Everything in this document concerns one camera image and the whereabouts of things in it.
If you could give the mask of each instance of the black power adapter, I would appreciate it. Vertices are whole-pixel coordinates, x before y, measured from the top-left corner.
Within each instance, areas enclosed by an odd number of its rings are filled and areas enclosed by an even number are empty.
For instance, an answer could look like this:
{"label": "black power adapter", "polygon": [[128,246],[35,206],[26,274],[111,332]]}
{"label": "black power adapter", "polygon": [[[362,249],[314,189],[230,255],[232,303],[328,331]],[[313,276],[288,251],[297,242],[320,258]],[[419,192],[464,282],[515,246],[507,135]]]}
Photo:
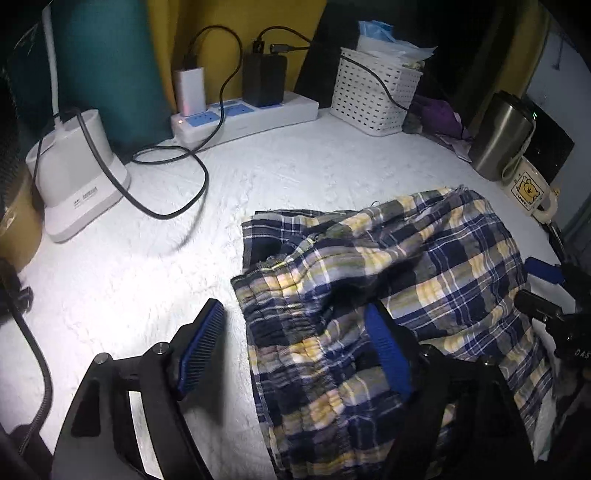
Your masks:
{"label": "black power adapter", "polygon": [[244,55],[242,99],[256,107],[278,105],[283,101],[287,58],[256,50]]}

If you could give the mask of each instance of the white plastic basket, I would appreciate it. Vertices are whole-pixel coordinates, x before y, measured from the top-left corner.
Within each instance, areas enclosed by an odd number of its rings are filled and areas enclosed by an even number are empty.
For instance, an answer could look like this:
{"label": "white plastic basket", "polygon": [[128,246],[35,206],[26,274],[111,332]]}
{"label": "white plastic basket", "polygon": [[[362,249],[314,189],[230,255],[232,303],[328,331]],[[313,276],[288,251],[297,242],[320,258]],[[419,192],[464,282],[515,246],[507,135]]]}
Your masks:
{"label": "white plastic basket", "polygon": [[[410,106],[421,72],[348,48],[342,48],[342,53],[376,73],[400,105]],[[330,113],[375,137],[400,132],[406,116],[371,74],[344,59],[340,59]]]}

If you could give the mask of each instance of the cartoon bear sticker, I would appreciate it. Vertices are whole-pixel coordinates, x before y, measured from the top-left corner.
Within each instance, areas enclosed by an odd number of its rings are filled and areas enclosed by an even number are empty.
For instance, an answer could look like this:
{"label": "cartoon bear sticker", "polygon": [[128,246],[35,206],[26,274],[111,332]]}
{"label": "cartoon bear sticker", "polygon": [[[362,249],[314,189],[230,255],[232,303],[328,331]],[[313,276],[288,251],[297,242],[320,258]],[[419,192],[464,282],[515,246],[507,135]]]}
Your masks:
{"label": "cartoon bear sticker", "polygon": [[541,192],[535,188],[534,183],[526,175],[522,175],[520,180],[517,191],[529,205],[533,205]]}

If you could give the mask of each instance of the white bedsheet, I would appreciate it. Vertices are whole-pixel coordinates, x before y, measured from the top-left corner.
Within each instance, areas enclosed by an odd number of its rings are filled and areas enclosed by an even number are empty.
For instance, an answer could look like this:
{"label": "white bedsheet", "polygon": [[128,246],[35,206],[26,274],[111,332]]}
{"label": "white bedsheet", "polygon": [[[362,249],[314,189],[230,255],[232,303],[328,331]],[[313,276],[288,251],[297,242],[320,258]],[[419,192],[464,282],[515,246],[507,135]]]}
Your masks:
{"label": "white bedsheet", "polygon": [[[164,157],[155,153],[154,158]],[[214,478],[275,478],[254,410],[243,319],[229,282],[241,270],[241,219],[255,210],[360,209],[401,194],[465,184],[491,202],[523,259],[557,261],[535,220],[496,184],[423,137],[373,138],[323,112],[315,122],[218,145],[201,158],[211,184],[204,202],[188,213],[161,222],[121,200],[64,244],[44,235],[22,272],[35,293],[26,320],[54,382],[53,407],[41,431],[51,450],[97,353],[140,355],[171,338],[209,297],[216,297],[229,313],[223,357],[214,360],[203,379],[212,385],[210,396],[195,395],[183,404],[187,423]],[[158,212],[185,203],[203,180],[191,159],[128,168],[130,192]],[[572,299],[559,288],[532,286],[566,312],[573,310]],[[12,321],[0,326],[0,385],[4,428],[28,423],[41,401],[41,374]],[[132,400],[139,417],[137,395]],[[546,401],[544,408],[536,451],[553,421],[552,405]],[[145,422],[139,419],[136,428],[147,470],[159,475]]]}

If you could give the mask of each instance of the yellow wall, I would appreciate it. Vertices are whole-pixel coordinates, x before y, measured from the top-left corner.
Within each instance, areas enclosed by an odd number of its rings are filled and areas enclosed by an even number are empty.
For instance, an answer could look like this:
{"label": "yellow wall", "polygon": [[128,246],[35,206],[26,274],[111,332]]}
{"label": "yellow wall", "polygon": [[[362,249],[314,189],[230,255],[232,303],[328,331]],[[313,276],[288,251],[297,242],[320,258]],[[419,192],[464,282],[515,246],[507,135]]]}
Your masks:
{"label": "yellow wall", "polygon": [[[167,98],[174,110],[171,68],[178,68],[191,36],[211,24],[230,27],[240,36],[245,51],[251,49],[256,35],[269,25],[286,25],[307,37],[313,37],[326,0],[148,0],[148,12],[155,56]],[[282,31],[265,35],[269,43],[303,45],[298,37]],[[197,63],[205,67],[207,102],[217,102],[223,81],[238,61],[236,40],[222,30],[209,31],[197,42]],[[305,51],[288,54],[285,88],[293,90]],[[242,72],[227,85],[225,99],[240,97]]]}

